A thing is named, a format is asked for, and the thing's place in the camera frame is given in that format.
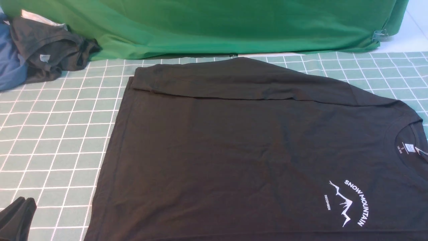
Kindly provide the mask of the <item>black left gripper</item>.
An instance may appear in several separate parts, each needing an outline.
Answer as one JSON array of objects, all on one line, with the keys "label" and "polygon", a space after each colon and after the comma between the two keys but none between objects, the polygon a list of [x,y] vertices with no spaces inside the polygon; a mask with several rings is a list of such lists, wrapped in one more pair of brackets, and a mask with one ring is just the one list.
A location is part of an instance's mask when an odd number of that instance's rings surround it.
[{"label": "black left gripper", "polygon": [[34,213],[34,198],[18,197],[0,212],[0,240],[27,241]]}]

